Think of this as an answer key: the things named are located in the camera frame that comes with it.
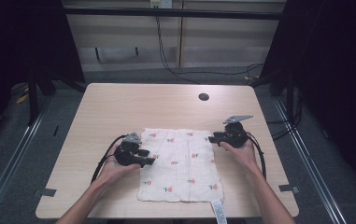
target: patterned cloth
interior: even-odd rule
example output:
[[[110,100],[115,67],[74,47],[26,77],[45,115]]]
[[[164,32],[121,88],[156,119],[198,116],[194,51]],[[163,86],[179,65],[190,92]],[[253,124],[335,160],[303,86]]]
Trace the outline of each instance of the patterned cloth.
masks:
[[[140,170],[139,201],[212,202],[223,191],[208,131],[145,129],[141,148],[155,162]]]

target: wire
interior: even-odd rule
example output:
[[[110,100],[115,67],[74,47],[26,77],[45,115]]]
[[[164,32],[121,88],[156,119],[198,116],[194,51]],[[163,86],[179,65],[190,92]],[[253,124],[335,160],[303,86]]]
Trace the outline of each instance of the wire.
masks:
[[[250,82],[250,72],[248,71],[247,83],[245,83],[245,86],[248,86],[249,82]]]
[[[93,179],[91,179],[91,183],[98,177],[99,171],[101,170],[103,164],[105,163],[107,157],[108,157],[108,152],[113,148],[114,144],[116,144],[117,141],[119,141],[120,139],[126,137],[127,135],[122,135],[118,138],[116,138],[116,140],[114,140],[110,146],[108,147],[105,155],[102,157],[102,159],[98,162],[98,166],[95,169],[95,172],[93,172]]]
[[[192,83],[195,84],[200,84],[199,82],[187,79],[185,77],[181,77],[179,75],[185,75],[185,74],[216,74],[216,75],[226,75],[226,76],[235,76],[235,75],[242,75],[242,74],[246,74],[248,73],[249,75],[249,71],[257,68],[258,66],[263,65],[263,63],[253,63],[250,64],[245,71],[241,71],[241,72],[236,72],[236,73],[222,73],[222,72],[210,72],[210,71],[200,71],[200,72],[177,72],[177,71],[172,71],[172,69],[169,67],[166,56],[165,56],[165,52],[164,52],[164,44],[163,44],[163,39],[162,39],[162,35],[161,35],[161,25],[160,25],[160,18],[156,17],[156,21],[157,21],[157,33],[158,33],[158,41],[159,41],[159,51],[160,51],[160,57],[161,57],[161,62],[163,63],[164,68],[169,71],[172,75],[174,75],[177,78],[181,78],[183,80],[186,81],[190,81]]]
[[[326,0],[323,0],[323,1],[322,1],[322,4],[321,4],[321,6],[320,6],[320,10],[318,11],[317,17],[316,17],[315,21],[312,23],[311,30],[310,30],[310,32],[309,32],[309,35],[307,36],[306,43],[305,43],[305,45],[304,45],[303,51],[301,52],[300,58],[298,59],[298,63],[300,63],[301,60],[303,60],[303,58],[304,58],[304,54],[305,54],[305,52],[306,52],[306,48],[308,47],[309,39],[310,39],[310,37],[311,37],[311,36],[313,35],[313,33],[314,33],[314,29],[315,29],[315,27],[316,27],[316,24],[317,24],[319,18],[320,18],[320,13],[322,12],[322,9],[323,9],[323,7],[324,7],[324,5],[325,5],[325,2],[326,2]],[[282,135],[280,135],[280,136],[278,136],[278,137],[273,138],[274,141],[278,140],[279,138],[281,138],[282,136],[284,136],[284,135],[287,134],[287,133],[291,133],[293,130],[296,129],[296,127],[297,127],[298,124],[300,123],[300,120],[301,120],[301,117],[302,117],[302,108],[301,108],[301,107],[302,107],[302,106],[301,106],[302,100],[303,100],[303,95],[302,95],[301,92],[299,92],[300,114],[299,114],[298,120],[297,120],[297,121],[295,121],[295,120],[293,121],[294,124],[293,124],[293,126],[292,126],[288,131],[286,131],[285,133],[283,133]]]
[[[296,105],[296,115],[294,116],[295,120],[292,121],[293,126],[288,130],[283,130],[281,132],[272,134],[274,141],[277,141],[279,138],[285,136],[288,133],[291,133],[292,131],[294,131],[297,128],[297,126],[299,125],[301,118],[302,118],[302,114],[303,114],[302,110],[303,110],[303,94],[299,91],[298,102]]]
[[[256,146],[256,148],[257,148],[257,152],[259,153],[259,157],[260,157],[260,162],[262,164],[263,176],[264,176],[264,179],[267,179],[267,173],[265,171],[265,159],[264,159],[264,155],[263,155],[264,153],[260,149],[259,142],[251,133],[247,133],[247,137],[253,143],[253,145]]]

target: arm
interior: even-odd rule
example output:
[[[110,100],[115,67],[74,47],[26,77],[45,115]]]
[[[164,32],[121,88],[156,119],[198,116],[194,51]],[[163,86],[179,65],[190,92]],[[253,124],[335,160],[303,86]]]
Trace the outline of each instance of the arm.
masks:
[[[242,148],[234,148],[228,143],[221,146],[231,152],[235,159],[248,171],[254,185],[255,195],[264,223],[295,223],[291,214],[268,185],[256,163],[253,144],[248,140]]]
[[[113,154],[117,144],[110,150]],[[57,223],[82,223],[87,215],[90,214],[93,206],[102,197],[103,193],[115,183],[121,176],[128,172],[140,168],[139,164],[121,166],[117,163],[114,156],[108,157],[98,178],[84,191],[81,197],[67,210]]]

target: gray carpet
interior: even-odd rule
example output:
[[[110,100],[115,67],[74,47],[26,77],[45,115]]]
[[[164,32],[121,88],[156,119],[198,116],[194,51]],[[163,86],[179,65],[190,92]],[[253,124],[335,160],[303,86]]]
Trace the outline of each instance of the gray carpet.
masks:
[[[235,68],[191,68],[184,71],[212,71],[236,73],[245,71]],[[250,72],[258,75],[259,69]],[[130,83],[185,83],[191,82],[171,75],[164,69],[133,70],[124,72],[101,72],[85,74],[88,82],[130,82]],[[201,84],[245,85],[246,74],[182,74]],[[35,210],[39,198],[34,196],[36,189],[45,188],[53,165],[64,143],[71,122],[76,114],[82,93],[71,90],[62,83],[56,83],[57,93],[51,99],[43,121],[14,175],[7,193],[0,204],[0,223],[53,223],[55,220],[41,220]],[[280,120],[267,85],[255,89],[266,120]],[[3,119],[0,122],[0,174],[3,172],[15,147],[26,129],[29,119],[28,101],[20,105],[14,103],[13,96]],[[284,129],[283,124],[269,124],[271,133]],[[326,139],[323,129],[304,103],[302,120],[298,126],[313,160],[318,165],[323,178],[338,201],[348,223],[356,223],[356,174],[341,158],[333,139]],[[276,142],[287,177],[293,186],[300,189],[295,194],[300,214],[298,223],[333,223],[316,191],[309,175],[288,135]],[[262,223],[259,218],[247,218],[247,223]],[[88,223],[107,223],[106,220],[88,220]]]

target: label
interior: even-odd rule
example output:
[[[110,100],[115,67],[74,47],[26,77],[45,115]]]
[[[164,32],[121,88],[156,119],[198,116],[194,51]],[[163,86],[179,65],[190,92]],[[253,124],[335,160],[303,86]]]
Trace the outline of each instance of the label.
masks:
[[[216,202],[212,202],[213,211],[215,212],[216,219],[218,220],[218,224],[227,224],[227,218],[224,214],[223,204],[221,200]]]

